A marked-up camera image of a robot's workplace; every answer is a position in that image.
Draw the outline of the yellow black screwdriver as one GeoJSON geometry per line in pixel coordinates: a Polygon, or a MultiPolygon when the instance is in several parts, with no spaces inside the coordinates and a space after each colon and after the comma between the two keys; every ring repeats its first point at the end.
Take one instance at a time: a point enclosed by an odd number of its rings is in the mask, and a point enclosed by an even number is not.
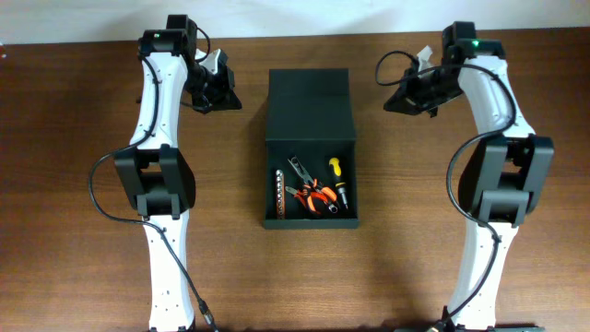
{"type": "Polygon", "coordinates": [[[331,177],[333,178],[333,182],[335,185],[335,190],[340,198],[343,206],[345,209],[349,209],[348,204],[348,197],[347,197],[347,188],[346,182],[343,178],[342,168],[340,166],[339,158],[333,157],[328,161],[328,169],[331,177]]]}

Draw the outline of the red diagonal cutting pliers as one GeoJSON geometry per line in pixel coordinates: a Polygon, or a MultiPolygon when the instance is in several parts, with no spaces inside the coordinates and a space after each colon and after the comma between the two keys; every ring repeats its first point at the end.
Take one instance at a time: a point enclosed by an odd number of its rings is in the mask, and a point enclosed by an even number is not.
{"type": "Polygon", "coordinates": [[[296,198],[314,216],[322,215],[325,212],[327,198],[314,190],[296,190],[286,186],[285,190],[296,198]]]}

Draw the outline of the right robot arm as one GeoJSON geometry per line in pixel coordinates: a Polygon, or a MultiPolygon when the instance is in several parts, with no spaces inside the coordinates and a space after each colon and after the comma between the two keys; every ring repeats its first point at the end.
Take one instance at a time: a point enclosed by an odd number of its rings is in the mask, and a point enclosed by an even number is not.
{"type": "Polygon", "coordinates": [[[466,219],[466,239],[451,300],[431,331],[498,331],[496,300],[506,256],[525,217],[537,206],[554,157],[550,137],[526,121],[508,78],[502,43],[480,39],[474,23],[442,32],[442,61],[431,49],[410,58],[383,105],[388,112],[436,116],[466,96],[478,130],[449,161],[445,185],[466,219]]]}

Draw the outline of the silver ring wrench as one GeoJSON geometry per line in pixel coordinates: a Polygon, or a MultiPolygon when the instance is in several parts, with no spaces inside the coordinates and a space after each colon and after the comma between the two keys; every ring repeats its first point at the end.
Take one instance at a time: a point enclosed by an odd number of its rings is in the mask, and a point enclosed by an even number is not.
{"type": "Polygon", "coordinates": [[[337,207],[337,205],[335,205],[335,204],[329,204],[329,205],[327,206],[327,209],[328,209],[328,211],[329,211],[330,213],[332,213],[332,214],[336,214],[336,213],[338,212],[338,207],[337,207]]]}

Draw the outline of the orange needle-nose pliers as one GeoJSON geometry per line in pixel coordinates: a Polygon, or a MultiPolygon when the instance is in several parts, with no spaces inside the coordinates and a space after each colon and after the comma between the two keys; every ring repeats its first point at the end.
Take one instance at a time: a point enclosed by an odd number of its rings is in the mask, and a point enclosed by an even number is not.
{"type": "Polygon", "coordinates": [[[328,205],[335,204],[340,208],[336,193],[330,187],[323,185],[317,178],[313,178],[296,156],[288,158],[288,162],[305,184],[309,185],[314,191],[323,194],[328,199],[328,205]]]}

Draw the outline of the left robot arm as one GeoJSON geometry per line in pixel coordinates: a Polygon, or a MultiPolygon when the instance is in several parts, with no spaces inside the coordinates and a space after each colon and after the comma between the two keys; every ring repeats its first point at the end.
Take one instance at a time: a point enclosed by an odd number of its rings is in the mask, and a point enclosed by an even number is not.
{"type": "Polygon", "coordinates": [[[179,148],[182,95],[202,114],[242,107],[220,49],[197,48],[197,24],[170,15],[162,30],[145,30],[138,41],[144,84],[140,113],[128,148],[114,165],[129,203],[147,236],[151,331],[190,331],[195,309],[186,268],[186,232],[195,204],[195,176],[179,148]]]}

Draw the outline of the orange bit holder strip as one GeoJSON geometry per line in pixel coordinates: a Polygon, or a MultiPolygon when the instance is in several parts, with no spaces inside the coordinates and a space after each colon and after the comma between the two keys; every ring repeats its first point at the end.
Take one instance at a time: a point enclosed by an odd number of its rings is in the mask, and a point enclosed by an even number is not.
{"type": "Polygon", "coordinates": [[[277,218],[285,218],[285,190],[284,190],[284,172],[277,169],[275,172],[276,180],[276,205],[277,205],[277,218]]]}

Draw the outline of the black box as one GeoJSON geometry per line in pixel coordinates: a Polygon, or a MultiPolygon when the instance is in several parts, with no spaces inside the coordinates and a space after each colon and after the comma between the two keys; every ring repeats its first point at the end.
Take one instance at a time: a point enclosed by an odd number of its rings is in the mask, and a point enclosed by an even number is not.
{"type": "Polygon", "coordinates": [[[356,132],[347,69],[271,69],[266,108],[265,218],[267,230],[356,229],[360,226],[355,164],[356,132]],[[304,182],[288,162],[296,156],[308,173],[335,193],[328,161],[339,158],[349,209],[312,215],[285,193],[285,218],[277,218],[275,172],[284,186],[303,190],[304,182]]]}

